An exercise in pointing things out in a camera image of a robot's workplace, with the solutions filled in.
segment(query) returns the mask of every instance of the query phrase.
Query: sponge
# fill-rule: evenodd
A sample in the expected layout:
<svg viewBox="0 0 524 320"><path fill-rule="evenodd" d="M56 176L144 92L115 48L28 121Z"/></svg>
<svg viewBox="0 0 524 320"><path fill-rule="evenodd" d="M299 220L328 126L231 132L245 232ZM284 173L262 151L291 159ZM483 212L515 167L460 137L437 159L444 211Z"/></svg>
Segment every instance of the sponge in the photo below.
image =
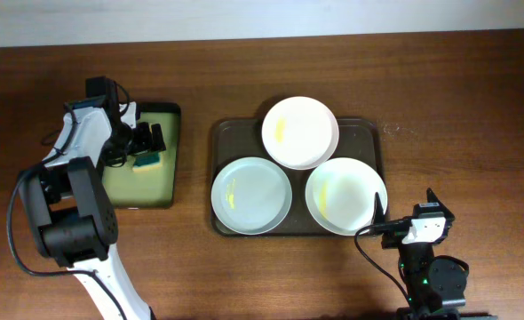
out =
<svg viewBox="0 0 524 320"><path fill-rule="evenodd" d="M134 172L146 172L163 166L161 151L146 153L136 157L133 167Z"/></svg>

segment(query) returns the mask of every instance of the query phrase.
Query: yellow mark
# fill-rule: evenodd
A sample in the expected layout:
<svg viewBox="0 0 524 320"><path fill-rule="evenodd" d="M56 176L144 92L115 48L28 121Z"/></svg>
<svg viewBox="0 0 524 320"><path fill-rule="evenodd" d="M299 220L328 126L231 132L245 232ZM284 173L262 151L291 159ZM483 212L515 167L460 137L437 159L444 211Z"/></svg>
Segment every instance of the yellow mark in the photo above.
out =
<svg viewBox="0 0 524 320"><path fill-rule="evenodd" d="M286 128L286 119L281 117L276 124L275 138L276 141L282 143L283 141L283 130Z"/></svg>
<svg viewBox="0 0 524 320"><path fill-rule="evenodd" d="M327 182L323 184L322 192L319 193L319 212L327 219Z"/></svg>
<svg viewBox="0 0 524 320"><path fill-rule="evenodd" d="M234 188L236 185L236 179L233 179L233 183L229 183L226 185L226 194L225 198L228 204L230 204L230 208L234 209Z"/></svg>

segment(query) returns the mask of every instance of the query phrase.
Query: white plate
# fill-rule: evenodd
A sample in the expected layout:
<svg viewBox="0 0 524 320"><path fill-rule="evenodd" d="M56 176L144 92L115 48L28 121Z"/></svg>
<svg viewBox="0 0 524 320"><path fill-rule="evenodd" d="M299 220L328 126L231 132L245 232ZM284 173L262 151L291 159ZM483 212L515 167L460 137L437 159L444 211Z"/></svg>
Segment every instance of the white plate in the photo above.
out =
<svg viewBox="0 0 524 320"><path fill-rule="evenodd" d="M327 161L315 169L306 184L307 209L328 231L354 236L372 221L375 193L386 213L385 183L376 171L351 158Z"/></svg>
<svg viewBox="0 0 524 320"><path fill-rule="evenodd" d="M339 127L331 111L318 100L293 97L270 109L262 124L262 141L277 163L306 170L333 155Z"/></svg>
<svg viewBox="0 0 524 320"><path fill-rule="evenodd" d="M276 164L246 157L221 170L212 185L210 202L227 228L258 235L278 226L291 206L291 185Z"/></svg>

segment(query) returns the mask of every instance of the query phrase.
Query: wooden table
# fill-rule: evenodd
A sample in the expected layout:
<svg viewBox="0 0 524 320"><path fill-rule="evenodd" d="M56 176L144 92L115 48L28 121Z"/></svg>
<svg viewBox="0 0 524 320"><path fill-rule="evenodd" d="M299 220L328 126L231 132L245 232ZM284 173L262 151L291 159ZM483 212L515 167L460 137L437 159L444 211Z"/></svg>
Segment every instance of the wooden table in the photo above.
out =
<svg viewBox="0 0 524 320"><path fill-rule="evenodd" d="M135 100L183 110L175 204L117 211L118 248L159 319L312 318L394 311L405 301L349 238L229 239L210 228L210 128L305 95L377 123L393 218L432 187L457 221L437 254L472 267L465 312L524 319L524 30L0 49L0 319L99 318L72 277L33 278L4 231L20 169L49 152L64 101L106 75ZM18 249L37 254L23 209ZM396 251L363 241L396 274Z"/></svg>

